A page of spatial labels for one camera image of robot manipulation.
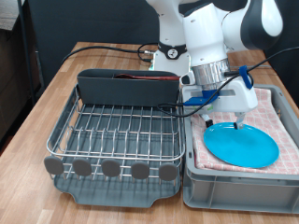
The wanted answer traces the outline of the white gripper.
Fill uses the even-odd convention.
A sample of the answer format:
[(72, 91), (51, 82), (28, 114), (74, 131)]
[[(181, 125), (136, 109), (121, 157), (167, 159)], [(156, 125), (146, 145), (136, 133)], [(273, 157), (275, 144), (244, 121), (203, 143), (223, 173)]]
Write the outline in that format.
[[(182, 102), (185, 113), (192, 113), (200, 106), (198, 97), (203, 97), (206, 92), (212, 95), (223, 82), (211, 85), (183, 85)], [(241, 77), (237, 77), (227, 83), (220, 91), (215, 100), (211, 100), (203, 106), (197, 114), (202, 114), (201, 118), (206, 123), (206, 127), (213, 125), (213, 120), (209, 117), (212, 112), (234, 112), (236, 121), (234, 127), (241, 130), (244, 126), (245, 113), (250, 112), (258, 105), (258, 100), (254, 88), (248, 89)]]

